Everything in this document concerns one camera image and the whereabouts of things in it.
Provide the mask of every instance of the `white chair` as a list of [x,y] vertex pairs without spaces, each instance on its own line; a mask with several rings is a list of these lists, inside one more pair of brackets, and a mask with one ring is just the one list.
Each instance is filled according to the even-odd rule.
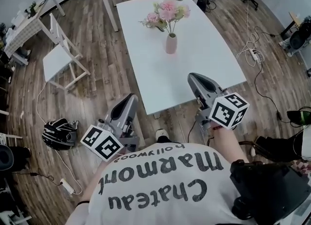
[[[65,35],[65,33],[57,23],[52,13],[50,14],[50,16],[51,16],[50,32],[54,38],[53,42],[57,44],[57,46],[43,58],[45,81],[63,90],[67,90],[85,75],[90,75],[90,72],[79,62],[78,59],[82,58],[83,56],[78,51],[77,47],[75,47],[74,44]],[[76,56],[73,56],[70,53],[68,44],[77,53]],[[76,77],[73,72],[72,62],[75,62],[84,71],[78,77]],[[53,79],[56,74],[63,71],[68,65],[70,67],[73,81],[70,82],[67,86],[61,86],[60,84],[56,83]]]
[[6,142],[7,138],[13,138],[15,140],[15,146],[17,146],[17,139],[23,138],[23,137],[0,133],[0,145],[7,145],[7,142]]

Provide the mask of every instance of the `pink vase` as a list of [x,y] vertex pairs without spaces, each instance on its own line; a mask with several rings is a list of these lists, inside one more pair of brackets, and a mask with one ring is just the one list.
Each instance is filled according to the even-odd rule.
[[174,54],[177,49],[177,36],[171,33],[167,36],[165,51],[167,54]]

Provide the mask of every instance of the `cable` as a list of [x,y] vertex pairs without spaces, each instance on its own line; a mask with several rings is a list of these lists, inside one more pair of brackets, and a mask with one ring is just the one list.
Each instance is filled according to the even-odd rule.
[[272,103],[274,104],[274,106],[276,107],[276,111],[277,111],[277,115],[279,117],[279,120],[283,123],[290,123],[290,121],[282,121],[281,119],[281,116],[280,116],[280,112],[275,104],[275,102],[269,97],[269,96],[265,96],[265,95],[262,95],[259,91],[258,91],[258,88],[257,88],[257,85],[256,85],[256,80],[257,80],[257,77],[259,76],[259,74],[262,72],[262,68],[263,68],[263,63],[261,63],[261,68],[260,68],[260,71],[258,72],[258,74],[256,75],[255,79],[254,79],[254,85],[255,85],[255,89],[258,93],[258,95],[260,95],[261,97],[264,97],[264,98],[268,98],[270,101],[272,101]]
[[73,178],[73,180],[80,186],[80,188],[81,188],[81,191],[79,192],[79,193],[76,193],[75,191],[74,191],[74,193],[72,193],[72,194],[75,194],[75,195],[79,195],[79,194],[81,194],[82,192],[83,192],[83,188],[82,188],[82,186],[79,184],[79,182],[75,179],[75,177],[73,176],[73,174],[72,174],[72,172],[71,172],[71,169],[68,167],[68,165],[64,162],[64,160],[63,160],[63,158],[60,156],[60,154],[59,154],[59,152],[58,151],[56,151],[56,153],[59,155],[59,157],[60,157],[60,159],[62,160],[62,162],[63,162],[63,164],[67,167],[67,169],[70,171],[70,174],[71,174],[71,176],[72,176],[72,178]]
[[[248,32],[248,31],[249,31],[249,29],[248,29],[248,12],[249,12],[249,8],[248,8],[248,7],[249,7],[249,3],[247,3],[247,21],[246,21],[246,24],[247,24],[247,42],[246,42],[246,44],[244,45],[242,51],[241,51],[240,53],[237,54],[237,56],[236,56],[235,59],[238,59],[239,56],[240,56],[242,53],[244,53],[244,57],[245,57],[245,60],[246,60],[246,62],[248,63],[248,65],[251,66],[251,67],[255,67],[256,62],[257,62],[258,64],[262,64],[262,62],[264,61],[264,55],[263,55],[260,51],[258,51],[258,50],[256,49],[256,43],[259,41],[260,37],[257,38],[256,35],[255,35],[254,33],[250,33],[250,36],[249,36],[249,32]],[[249,43],[252,43],[252,44],[253,44],[253,48],[251,48],[251,47],[248,46]],[[252,50],[252,52],[253,52],[254,54],[257,54],[257,58],[258,58],[257,60],[255,60],[255,62],[254,62],[253,65],[250,64],[250,63],[248,62],[247,57],[246,57],[246,52],[247,52],[247,51],[251,51],[251,50]]]
[[257,33],[257,35],[259,36],[259,34],[258,34],[258,32],[256,31],[256,28],[259,28],[259,29],[261,29],[261,33],[264,33],[264,34],[267,34],[267,35],[269,35],[270,37],[277,37],[277,36],[281,36],[281,33],[280,34],[272,34],[272,33],[267,33],[267,32],[264,32],[263,30],[262,30],[262,28],[261,27],[259,27],[259,26],[255,26],[255,32]]
[[50,180],[53,184],[55,184],[56,186],[61,186],[62,183],[56,184],[54,182],[55,178],[52,175],[44,175],[42,173],[42,170],[40,168],[38,168],[38,172],[37,173],[12,173],[12,174],[17,174],[17,175],[30,175],[30,176],[42,176],[45,177],[46,179]]
[[42,93],[42,91],[44,90],[44,88],[45,88],[46,85],[47,85],[47,82],[45,82],[45,84],[44,84],[44,86],[43,86],[43,89],[40,91],[40,93],[39,93],[38,96],[37,96],[37,105],[36,105],[36,107],[35,107],[38,116],[40,117],[40,119],[43,121],[44,124],[45,124],[46,122],[44,121],[44,119],[42,119],[41,115],[40,115],[39,112],[38,112],[38,101],[39,101],[39,96],[40,96],[40,94]]
[[[213,4],[215,5],[214,8],[211,8],[211,7],[210,7],[210,4],[211,4],[211,3],[213,3]],[[215,10],[216,7],[217,7],[217,5],[216,5],[215,2],[213,2],[213,1],[211,1],[211,0],[207,0],[205,12],[210,13],[211,11]]]
[[[40,94],[42,93],[42,91],[44,90],[44,88],[45,88],[45,86],[47,85],[47,82],[44,84],[44,86],[43,86],[43,89],[40,91],[40,93],[38,94],[38,97],[37,97],[37,105],[36,105],[36,111],[37,111],[37,114],[38,114],[38,116],[40,117],[40,119],[45,123],[45,121],[42,119],[42,117],[40,116],[40,114],[39,114],[39,112],[38,112],[38,101],[39,101],[39,96],[40,96]],[[72,175],[72,177],[73,177],[73,179],[74,179],[74,181],[80,186],[80,188],[81,188],[81,191],[79,192],[79,193],[73,193],[73,194],[75,194],[75,195],[79,195],[79,194],[81,194],[82,192],[83,192],[83,188],[82,188],[82,186],[78,183],[78,181],[75,179],[75,177],[73,176],[73,174],[72,174],[72,172],[71,172],[71,170],[70,170],[70,168],[68,167],[68,165],[64,162],[64,160],[62,159],[62,157],[60,156],[60,154],[58,153],[58,151],[56,151],[57,152],[57,154],[59,155],[59,157],[60,157],[60,159],[62,160],[62,162],[63,162],[63,164],[68,168],[68,170],[70,171],[70,173],[71,173],[71,175]]]
[[190,133],[193,130],[195,124],[196,124],[196,121],[193,123],[192,128],[190,129],[190,131],[188,133],[188,140],[187,140],[188,142],[187,143],[189,143],[189,136],[190,136]]

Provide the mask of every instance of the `helmet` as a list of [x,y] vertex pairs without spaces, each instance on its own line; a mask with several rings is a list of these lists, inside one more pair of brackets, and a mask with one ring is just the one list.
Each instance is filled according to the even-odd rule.
[[43,141],[55,150],[68,150],[77,140],[78,121],[68,123],[64,118],[50,121],[44,125]]

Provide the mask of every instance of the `pink flower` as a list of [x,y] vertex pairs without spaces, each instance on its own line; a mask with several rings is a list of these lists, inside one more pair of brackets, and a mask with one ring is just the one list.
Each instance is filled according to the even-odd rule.
[[160,8],[167,11],[176,10],[176,2],[174,0],[165,0],[160,4]]
[[176,11],[175,10],[160,10],[159,15],[160,18],[166,21],[170,21],[175,18]]
[[184,9],[184,17],[189,17],[190,16],[190,9],[188,7],[188,5],[182,5],[183,9]]
[[156,13],[150,13],[147,16],[147,20],[150,23],[157,23],[159,21],[159,15]]

